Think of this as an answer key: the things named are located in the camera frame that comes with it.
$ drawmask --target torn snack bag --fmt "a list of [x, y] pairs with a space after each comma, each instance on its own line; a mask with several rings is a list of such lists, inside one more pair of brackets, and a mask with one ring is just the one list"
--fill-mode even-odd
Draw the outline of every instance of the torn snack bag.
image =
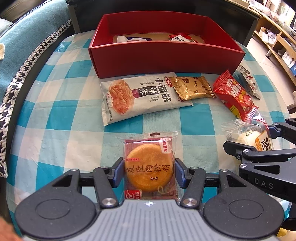
[[177, 199], [174, 175], [177, 132], [146, 134], [138, 139], [126, 138], [126, 199]]
[[208, 81], [202, 77], [169, 77], [174, 89], [182, 100], [216, 98]]
[[248, 67], [246, 64], [241, 63], [237, 68], [238, 74], [237, 78], [238, 80], [241, 80], [243, 82], [243, 86], [246, 87], [250, 95], [257, 97], [259, 100], [261, 100], [261, 94], [257, 85], [257, 82], [252, 75], [252, 73], [248, 70]]
[[137, 115], [193, 105], [178, 98], [166, 74], [143, 75], [101, 82], [104, 125]]
[[233, 120], [222, 124], [222, 131], [228, 141], [255, 147], [258, 151], [273, 150], [265, 126], [253, 125], [242, 120]]
[[216, 79], [213, 87], [214, 93], [224, 105], [243, 121], [248, 118], [248, 113], [258, 109], [245, 89], [232, 77], [229, 70]]
[[169, 35], [169, 38], [170, 38], [170, 41], [198, 43], [187, 34], [172, 34], [172, 35]]

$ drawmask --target red cardboard tray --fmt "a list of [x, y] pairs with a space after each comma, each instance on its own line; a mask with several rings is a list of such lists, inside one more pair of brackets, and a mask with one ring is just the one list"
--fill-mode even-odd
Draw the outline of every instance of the red cardboard tray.
[[[200, 42], [167, 40], [113, 43], [118, 35], [189, 34]], [[91, 40], [89, 54], [99, 78], [129, 74], [195, 72], [222, 74], [237, 69], [245, 53], [209, 17], [166, 11], [105, 14]]]

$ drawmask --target white snack bag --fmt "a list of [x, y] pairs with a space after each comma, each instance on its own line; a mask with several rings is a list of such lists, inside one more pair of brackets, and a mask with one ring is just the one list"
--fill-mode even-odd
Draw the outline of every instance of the white snack bag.
[[251, 72], [248, 70], [246, 66], [241, 63], [238, 68], [239, 72], [244, 76], [244, 80], [247, 82], [247, 90], [252, 96], [257, 97], [261, 100], [260, 91], [257, 85], [257, 82]]
[[101, 82], [102, 116], [105, 126], [137, 115], [193, 105], [179, 100], [166, 74], [143, 75]]

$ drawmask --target red package label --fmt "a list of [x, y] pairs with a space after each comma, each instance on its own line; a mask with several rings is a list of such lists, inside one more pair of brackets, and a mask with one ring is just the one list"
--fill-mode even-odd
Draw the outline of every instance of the red package label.
[[246, 121], [252, 110], [258, 109], [245, 89], [232, 77], [229, 70], [213, 84], [213, 90], [226, 107], [239, 119]]
[[192, 37], [190, 37], [187, 34], [172, 34], [168, 36], [171, 40], [175, 41], [181, 41], [181, 42], [193, 42], [198, 43], [196, 40], [194, 40]]
[[142, 199], [142, 190], [124, 190], [125, 199]]

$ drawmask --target tablecloth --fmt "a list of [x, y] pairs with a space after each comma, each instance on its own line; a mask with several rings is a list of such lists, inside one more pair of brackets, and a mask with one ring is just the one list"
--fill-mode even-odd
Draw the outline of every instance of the tablecloth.
[[[22, 199], [69, 169], [90, 172], [99, 166], [111, 166], [123, 155], [118, 136], [178, 131], [176, 157], [188, 167], [217, 172], [221, 168], [235, 170], [237, 166], [223, 150], [226, 139], [221, 130], [223, 122], [235, 117], [219, 98], [195, 99], [194, 106], [144, 114], [104, 126], [100, 81], [88, 53], [93, 33], [66, 38], [44, 65], [23, 103], [8, 163], [7, 203], [13, 221], [15, 208]], [[254, 74], [263, 97], [253, 98], [255, 105], [268, 124], [283, 122], [289, 113], [281, 95], [249, 51], [241, 47], [246, 52], [243, 62]], [[177, 75], [203, 75], [211, 85], [218, 77]], [[278, 138], [274, 147], [295, 146]], [[93, 193], [87, 188], [83, 192], [90, 196]]]

